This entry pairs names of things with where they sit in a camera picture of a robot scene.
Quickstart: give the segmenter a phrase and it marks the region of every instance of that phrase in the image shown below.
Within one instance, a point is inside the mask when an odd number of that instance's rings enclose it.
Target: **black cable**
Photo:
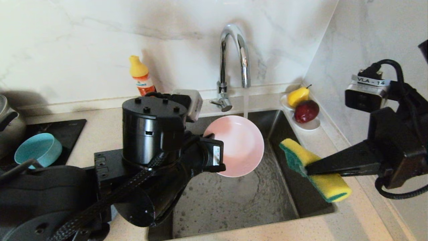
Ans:
[[[29,166],[35,166],[36,168],[42,168],[43,166],[40,165],[40,163],[36,159],[29,159],[23,163],[21,163],[19,166],[14,167],[13,169],[9,170],[8,172],[3,173],[0,176],[0,184],[3,184],[10,179],[13,179],[17,177],[19,174],[21,174],[23,171],[27,170]]]
[[[422,138],[422,134],[420,131],[419,116],[418,116],[415,105],[412,104],[412,102],[409,99],[409,96],[407,95],[408,92],[406,91],[405,86],[404,86],[403,70],[401,69],[400,64],[394,60],[389,60],[389,59],[381,60],[381,61],[378,61],[377,63],[378,64],[388,64],[388,65],[391,65],[392,67],[394,67],[396,75],[397,75],[398,85],[400,87],[401,97],[404,100],[404,103],[406,104],[407,108],[410,111],[410,117],[412,119],[413,127],[415,128],[416,136],[419,139],[419,141],[421,143],[423,143],[423,138]]]
[[[418,195],[421,195],[428,191],[428,185],[421,187],[419,189],[416,189],[414,191],[408,192],[408,193],[389,193],[384,190],[382,190],[383,185],[385,184],[385,180],[383,178],[377,178],[374,182],[374,186],[376,187],[377,191],[384,197],[389,199],[407,199],[407,198],[413,198]]]
[[[404,76],[403,76],[403,70],[401,69],[401,66],[399,63],[397,63],[394,60],[389,60],[389,59],[385,59],[385,60],[381,60],[378,61],[377,64],[389,64],[392,67],[394,67],[396,75],[397,75],[397,81],[400,87],[400,92],[401,92],[401,98],[404,100],[404,103],[406,104],[408,110],[410,111],[410,117],[412,119],[412,123],[413,123],[413,127],[415,129],[415,133],[417,138],[419,139],[420,143],[423,143],[423,138],[422,138],[422,134],[420,131],[420,124],[419,124],[419,116],[416,110],[416,107],[414,104],[412,104],[412,102],[409,99],[409,96],[407,95],[408,92],[406,92],[405,86],[404,86]],[[385,179],[384,178],[377,178],[375,181],[374,186],[376,187],[377,191],[384,197],[389,198],[389,199],[407,199],[407,198],[412,198],[418,195],[421,195],[425,192],[428,191],[428,185],[421,187],[417,190],[408,192],[408,193],[389,193],[386,192],[382,189],[382,187],[385,184]]]
[[[155,96],[155,97],[161,98],[161,99],[166,98],[166,95],[159,93],[159,92],[149,92],[144,97],[151,97],[151,96]]]
[[[167,157],[167,153],[161,152],[155,156],[148,164],[148,167],[155,167],[162,164]],[[114,203],[118,202],[126,195],[128,195],[132,190],[137,186],[141,185],[149,177],[152,176],[152,172],[147,171],[146,169],[141,170],[135,176],[130,178],[127,182],[113,190],[109,195],[103,197],[98,202],[91,205],[86,210],[80,212],[70,221],[66,222],[59,229],[56,230],[53,236],[51,236],[49,241],[63,241],[71,237],[75,232],[77,232],[81,227],[92,221],[97,215],[107,208],[109,208]]]

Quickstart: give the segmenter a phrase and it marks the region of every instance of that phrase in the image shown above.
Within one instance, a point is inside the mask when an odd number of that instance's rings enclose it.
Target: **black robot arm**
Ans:
[[[202,99],[181,92],[124,102],[123,149],[95,153],[93,167],[2,173],[1,240],[103,240],[111,205],[136,226],[160,224],[192,177],[226,169],[222,141],[185,130]]]
[[[383,64],[395,68],[397,81],[388,84],[382,80],[379,69]],[[393,60],[381,60],[361,70],[346,90],[345,99],[346,106],[370,112],[368,138],[308,165],[308,174],[378,175],[375,186],[390,199],[427,192],[428,185],[402,194],[382,189],[401,187],[406,180],[428,173],[428,102],[404,82],[400,65]],[[380,109],[382,99],[398,101],[397,112],[389,107]]]

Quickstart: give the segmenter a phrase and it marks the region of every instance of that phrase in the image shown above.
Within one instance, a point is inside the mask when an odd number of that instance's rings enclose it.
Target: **sponge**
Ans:
[[[285,139],[279,147],[284,150],[288,166],[306,177],[315,186],[321,196],[327,202],[339,202],[347,198],[351,193],[351,188],[343,178],[335,174],[311,175],[306,174],[305,166],[320,160],[321,158],[300,146],[291,139]]]

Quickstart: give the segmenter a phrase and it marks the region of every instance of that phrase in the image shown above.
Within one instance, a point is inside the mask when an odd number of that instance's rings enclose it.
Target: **chrome faucet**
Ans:
[[[217,105],[222,112],[232,109],[232,103],[230,102],[227,94],[226,81],[226,41],[228,36],[232,37],[239,53],[239,59],[241,61],[242,88],[249,88],[251,86],[247,45],[245,44],[241,30],[234,24],[228,24],[221,32],[220,38],[220,81],[217,82],[217,101],[210,101],[210,103]]]

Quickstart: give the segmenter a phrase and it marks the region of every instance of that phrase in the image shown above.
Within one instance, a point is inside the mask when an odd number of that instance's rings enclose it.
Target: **apple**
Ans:
[[[320,107],[313,100],[305,100],[296,106],[294,118],[299,123],[310,122],[317,117]]]

